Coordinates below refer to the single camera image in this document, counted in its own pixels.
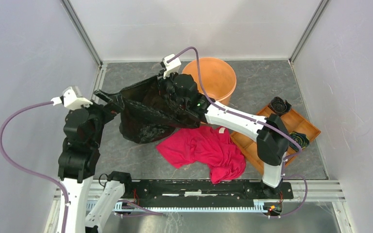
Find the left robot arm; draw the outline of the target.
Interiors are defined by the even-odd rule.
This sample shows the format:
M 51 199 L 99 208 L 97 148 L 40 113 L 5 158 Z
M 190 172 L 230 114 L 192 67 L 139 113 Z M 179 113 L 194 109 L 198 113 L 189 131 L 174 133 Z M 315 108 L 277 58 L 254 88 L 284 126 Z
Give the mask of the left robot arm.
M 107 176 L 99 200 L 86 213 L 104 127 L 124 107 L 118 94 L 101 90 L 94 94 L 106 104 L 84 98 L 76 86 L 65 89 L 59 100 L 69 110 L 63 128 L 66 137 L 58 159 L 58 176 L 64 186 L 61 199 L 66 202 L 64 209 L 68 211 L 59 216 L 66 226 L 58 226 L 58 230 L 65 233 L 102 233 L 118 200 L 133 192 L 131 175 L 113 171 Z

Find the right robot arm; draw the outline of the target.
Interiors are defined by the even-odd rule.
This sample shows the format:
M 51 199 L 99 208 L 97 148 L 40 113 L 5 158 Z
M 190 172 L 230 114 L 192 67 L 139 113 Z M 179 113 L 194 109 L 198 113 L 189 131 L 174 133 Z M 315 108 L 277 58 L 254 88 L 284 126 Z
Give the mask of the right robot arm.
M 205 96 L 191 75 L 172 73 L 168 77 L 167 93 L 186 113 L 187 117 L 202 122 L 226 127 L 243 134 L 257 145 L 258 158 L 264 164 L 261 192 L 267 198 L 274 198 L 281 191 L 284 157 L 290 135 L 280 116 L 251 115 L 230 108 L 219 101 Z

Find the orange trash bin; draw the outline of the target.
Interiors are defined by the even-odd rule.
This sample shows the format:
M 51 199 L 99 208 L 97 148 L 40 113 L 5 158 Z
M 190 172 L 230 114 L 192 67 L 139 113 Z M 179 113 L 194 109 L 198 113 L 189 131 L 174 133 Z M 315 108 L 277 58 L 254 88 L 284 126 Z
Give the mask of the orange trash bin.
M 208 96 L 228 105 L 237 85 L 233 68 L 225 61 L 213 57 L 200 58 L 199 63 L 201 80 Z

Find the black trash bag roll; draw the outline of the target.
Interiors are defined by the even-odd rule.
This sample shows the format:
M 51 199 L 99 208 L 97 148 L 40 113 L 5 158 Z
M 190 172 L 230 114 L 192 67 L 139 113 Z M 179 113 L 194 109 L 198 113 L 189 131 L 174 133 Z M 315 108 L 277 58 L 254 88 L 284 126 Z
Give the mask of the black trash bag roll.
M 268 104 L 268 107 L 278 116 L 283 116 L 292 109 L 292 105 L 280 97 L 274 97 Z

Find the red cloth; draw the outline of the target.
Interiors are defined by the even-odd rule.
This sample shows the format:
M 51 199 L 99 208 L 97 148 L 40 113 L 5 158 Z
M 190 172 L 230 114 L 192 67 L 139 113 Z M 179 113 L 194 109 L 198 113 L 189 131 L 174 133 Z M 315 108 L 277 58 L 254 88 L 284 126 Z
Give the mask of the red cloth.
M 207 165 L 213 184 L 236 179 L 246 169 L 245 157 L 225 127 L 179 129 L 156 149 L 175 168 L 195 162 Z

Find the dark green bag roll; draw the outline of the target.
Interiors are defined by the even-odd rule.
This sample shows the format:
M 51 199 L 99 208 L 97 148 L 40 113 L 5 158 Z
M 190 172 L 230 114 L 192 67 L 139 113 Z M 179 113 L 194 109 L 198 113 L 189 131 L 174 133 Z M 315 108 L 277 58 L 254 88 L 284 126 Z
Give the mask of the dark green bag roll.
M 302 149 L 305 149 L 306 147 L 309 146 L 310 144 L 310 141 L 307 137 L 306 134 L 304 133 L 299 133 L 299 132 L 291 132 L 290 134 L 290 137 L 292 138 L 293 141 L 295 141 Z M 290 142 L 289 146 L 295 151 L 295 152 L 298 152 L 299 149 L 298 147 Z

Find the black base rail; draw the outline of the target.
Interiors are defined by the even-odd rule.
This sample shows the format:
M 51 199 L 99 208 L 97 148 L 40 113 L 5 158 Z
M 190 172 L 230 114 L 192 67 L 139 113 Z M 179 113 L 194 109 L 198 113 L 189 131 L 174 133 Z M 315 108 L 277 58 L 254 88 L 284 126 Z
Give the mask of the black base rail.
M 253 207 L 254 201 L 292 200 L 289 182 L 269 188 L 258 180 L 139 180 L 125 187 L 123 199 L 146 207 Z

